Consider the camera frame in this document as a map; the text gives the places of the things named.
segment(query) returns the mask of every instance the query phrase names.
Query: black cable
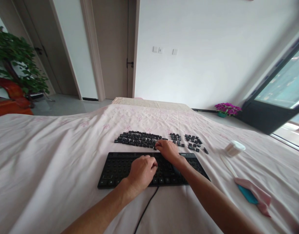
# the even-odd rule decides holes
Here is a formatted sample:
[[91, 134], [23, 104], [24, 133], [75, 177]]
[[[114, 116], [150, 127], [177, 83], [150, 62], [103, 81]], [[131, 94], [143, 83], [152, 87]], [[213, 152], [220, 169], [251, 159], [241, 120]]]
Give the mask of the black cable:
[[140, 224], [140, 222], [141, 222], [141, 220], [142, 220], [142, 217], [143, 217], [143, 215], [144, 215], [144, 213], [145, 213], [147, 207], [149, 206], [151, 200], [153, 199], [153, 197], [154, 197], [155, 194], [157, 193], [158, 188], [159, 188], [159, 187], [157, 187], [157, 189], [156, 189], [156, 191], [154, 192], [153, 196], [150, 198], [149, 202], [147, 203], [147, 205], [146, 205], [146, 207], [145, 207], [145, 209], [144, 209], [144, 211], [143, 211], [143, 214], [141, 215], [141, 218], [140, 218], [139, 222], [137, 223], [137, 226], [136, 226], [136, 229], [135, 229], [135, 231], [134, 231], [134, 234], [137, 233], [137, 228], [139, 227], [139, 224]]

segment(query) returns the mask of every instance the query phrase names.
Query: keyboard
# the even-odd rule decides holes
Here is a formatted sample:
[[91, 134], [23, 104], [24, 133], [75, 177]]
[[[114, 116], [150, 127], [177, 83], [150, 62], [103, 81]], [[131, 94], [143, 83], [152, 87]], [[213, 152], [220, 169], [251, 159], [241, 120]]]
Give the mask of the keyboard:
[[[189, 184], [181, 175], [181, 173], [171, 163], [169, 163], [161, 155], [161, 153], [110, 152], [108, 153], [102, 175], [98, 182], [98, 188], [115, 188], [123, 178], [126, 178], [129, 175], [132, 162], [142, 155], [155, 157], [158, 163], [156, 174], [154, 175], [152, 182], [149, 184], [149, 187], [179, 186]], [[198, 171], [210, 181], [208, 175], [202, 168], [194, 153], [180, 153], [180, 155], [185, 157], [188, 163], [196, 171]]]

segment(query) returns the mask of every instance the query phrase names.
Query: glass window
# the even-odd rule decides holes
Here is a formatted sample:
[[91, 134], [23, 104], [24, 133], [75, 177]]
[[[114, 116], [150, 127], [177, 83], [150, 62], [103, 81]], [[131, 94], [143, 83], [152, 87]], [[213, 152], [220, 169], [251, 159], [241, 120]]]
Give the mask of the glass window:
[[255, 100], [291, 109], [299, 105], [299, 51]]

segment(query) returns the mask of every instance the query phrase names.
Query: wooden chair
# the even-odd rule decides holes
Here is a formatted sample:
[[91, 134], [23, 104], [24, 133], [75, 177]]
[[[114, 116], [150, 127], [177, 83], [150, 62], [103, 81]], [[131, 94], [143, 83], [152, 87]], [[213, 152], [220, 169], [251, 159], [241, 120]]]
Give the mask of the wooden chair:
[[0, 98], [0, 116], [5, 114], [29, 114], [30, 102], [24, 97], [22, 89], [11, 80], [0, 78], [0, 86], [3, 87], [10, 99]]

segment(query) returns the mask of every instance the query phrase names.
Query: cotton swab container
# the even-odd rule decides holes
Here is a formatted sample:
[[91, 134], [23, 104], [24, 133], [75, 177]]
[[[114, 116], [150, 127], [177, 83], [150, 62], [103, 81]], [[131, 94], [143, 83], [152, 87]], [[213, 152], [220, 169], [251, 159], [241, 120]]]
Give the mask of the cotton swab container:
[[228, 156], [234, 157], [238, 155], [239, 153], [243, 152], [246, 149], [244, 145], [237, 141], [231, 141], [227, 147], [225, 147], [225, 150], [227, 151]]

